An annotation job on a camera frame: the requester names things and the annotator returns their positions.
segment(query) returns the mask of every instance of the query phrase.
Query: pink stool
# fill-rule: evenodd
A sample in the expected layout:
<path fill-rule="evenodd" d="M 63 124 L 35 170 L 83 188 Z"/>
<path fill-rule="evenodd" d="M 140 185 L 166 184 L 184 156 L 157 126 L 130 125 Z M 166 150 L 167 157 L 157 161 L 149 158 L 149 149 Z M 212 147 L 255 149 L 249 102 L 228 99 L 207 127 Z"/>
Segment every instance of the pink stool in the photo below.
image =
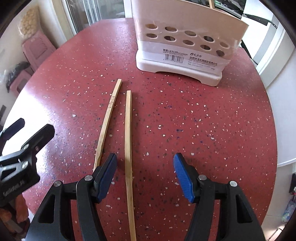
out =
<path fill-rule="evenodd" d="M 20 74 L 16 77 L 16 79 L 12 82 L 12 84 L 9 87 L 9 92 L 12 92 L 15 97 L 18 97 L 26 83 L 31 78 L 31 75 L 25 71 L 22 70 Z"/>
<path fill-rule="evenodd" d="M 22 50 L 35 72 L 56 48 L 41 31 L 37 31 L 23 43 Z"/>

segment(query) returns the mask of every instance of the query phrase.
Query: red speckled tabletop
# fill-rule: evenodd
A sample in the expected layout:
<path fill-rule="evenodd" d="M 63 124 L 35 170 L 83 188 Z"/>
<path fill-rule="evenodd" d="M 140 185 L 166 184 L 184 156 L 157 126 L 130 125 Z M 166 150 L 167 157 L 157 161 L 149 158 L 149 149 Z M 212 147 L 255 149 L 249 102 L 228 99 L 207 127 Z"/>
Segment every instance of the red speckled tabletop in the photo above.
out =
<path fill-rule="evenodd" d="M 20 117 L 26 125 L 4 154 L 19 150 L 47 123 L 56 131 L 37 155 L 41 180 L 24 193 L 28 207 L 35 213 L 54 181 L 74 182 L 92 173 L 110 94 L 121 78 L 102 157 L 116 153 L 118 168 L 109 194 L 97 206 L 107 239 L 130 240 L 124 176 L 127 90 L 133 92 L 138 240 L 185 237 L 194 205 L 183 197 L 174 173 L 177 152 L 214 181 L 236 180 L 262 223 L 276 175 L 276 133 L 268 96 L 248 55 L 239 48 L 221 82 L 211 87 L 183 75 L 142 72 L 136 51 L 132 19 L 100 21 L 56 50 L 20 93 L 5 126 Z M 72 209 L 76 239 L 81 240 L 75 205 Z M 216 209 L 214 226 L 217 222 Z"/>

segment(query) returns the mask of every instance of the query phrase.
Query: white label sticker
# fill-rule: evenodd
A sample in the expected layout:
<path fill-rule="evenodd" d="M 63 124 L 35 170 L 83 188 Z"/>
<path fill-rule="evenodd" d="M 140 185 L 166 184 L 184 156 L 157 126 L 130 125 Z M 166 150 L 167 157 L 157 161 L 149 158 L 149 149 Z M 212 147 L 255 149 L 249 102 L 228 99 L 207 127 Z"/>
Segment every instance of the white label sticker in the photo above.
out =
<path fill-rule="evenodd" d="M 219 75 L 230 62 L 208 53 L 162 43 L 138 41 L 142 59 L 173 64 Z"/>

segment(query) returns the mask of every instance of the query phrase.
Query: oval hole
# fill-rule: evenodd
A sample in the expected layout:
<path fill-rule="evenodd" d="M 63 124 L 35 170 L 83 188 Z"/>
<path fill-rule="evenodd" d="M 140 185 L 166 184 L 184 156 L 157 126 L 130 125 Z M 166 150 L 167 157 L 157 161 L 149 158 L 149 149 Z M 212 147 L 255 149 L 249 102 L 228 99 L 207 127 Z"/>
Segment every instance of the oval hole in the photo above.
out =
<path fill-rule="evenodd" d="M 149 29 L 156 29 L 157 26 L 154 25 L 154 24 L 146 24 L 146 28 L 149 28 Z"/>
<path fill-rule="evenodd" d="M 210 50 L 210 49 L 211 49 L 209 46 L 204 45 L 204 44 L 202 44 L 200 47 L 201 47 L 202 49 L 205 49 L 205 50 Z"/>
<path fill-rule="evenodd" d="M 216 53 L 219 57 L 223 57 L 225 55 L 225 53 L 222 50 L 217 50 Z"/>
<path fill-rule="evenodd" d="M 168 41 L 175 41 L 176 39 L 172 36 L 165 36 L 165 39 Z"/>
<path fill-rule="evenodd" d="M 176 32 L 177 29 L 174 27 L 165 27 L 165 30 L 169 31 L 169 32 Z"/>
<path fill-rule="evenodd" d="M 220 45 L 224 48 L 228 48 L 228 44 L 221 42 Z"/>
<path fill-rule="evenodd" d="M 187 34 L 189 36 L 196 36 L 196 33 L 192 32 L 192 31 L 185 31 L 185 34 Z"/>
<path fill-rule="evenodd" d="M 156 34 L 146 34 L 146 36 L 153 39 L 157 37 Z"/>
<path fill-rule="evenodd" d="M 209 36 L 204 36 L 204 39 L 208 42 L 214 42 L 214 39 L 212 37 Z"/>
<path fill-rule="evenodd" d="M 187 44 L 187 45 L 193 45 L 194 43 L 190 40 L 183 40 L 183 43 Z"/>

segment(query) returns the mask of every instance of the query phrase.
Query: tiled floor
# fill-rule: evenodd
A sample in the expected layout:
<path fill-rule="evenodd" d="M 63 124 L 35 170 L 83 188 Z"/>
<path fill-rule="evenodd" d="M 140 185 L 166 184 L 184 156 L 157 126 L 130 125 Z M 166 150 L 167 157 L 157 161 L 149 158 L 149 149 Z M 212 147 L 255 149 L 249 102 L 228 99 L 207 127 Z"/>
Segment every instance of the tiled floor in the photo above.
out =
<path fill-rule="evenodd" d="M 294 165 L 295 164 L 290 164 L 277 168 L 274 192 L 266 217 L 262 223 L 262 229 L 266 239 L 268 239 L 277 228 L 284 227 L 281 217 L 289 200 L 292 198 L 289 194 L 289 187 L 295 167 Z"/>

